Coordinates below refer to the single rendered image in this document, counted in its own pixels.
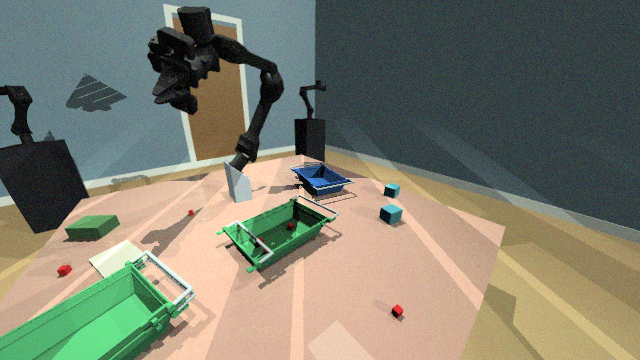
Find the small teal cube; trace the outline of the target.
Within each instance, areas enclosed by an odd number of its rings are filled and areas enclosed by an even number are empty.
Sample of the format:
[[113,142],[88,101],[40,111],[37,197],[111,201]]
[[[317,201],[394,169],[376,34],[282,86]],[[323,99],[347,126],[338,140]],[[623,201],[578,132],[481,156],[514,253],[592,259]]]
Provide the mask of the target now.
[[401,221],[403,209],[391,204],[380,209],[379,218],[388,223],[388,225]]
[[399,190],[400,190],[399,185],[390,183],[385,186],[384,196],[394,199],[396,196],[399,195]]

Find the green flat box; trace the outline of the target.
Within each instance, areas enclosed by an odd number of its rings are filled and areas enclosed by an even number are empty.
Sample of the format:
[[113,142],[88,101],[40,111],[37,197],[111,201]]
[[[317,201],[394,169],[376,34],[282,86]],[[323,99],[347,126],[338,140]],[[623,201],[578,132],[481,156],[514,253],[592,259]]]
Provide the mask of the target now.
[[118,225],[121,225],[116,215],[86,215],[85,217],[64,228],[71,238],[103,238]]

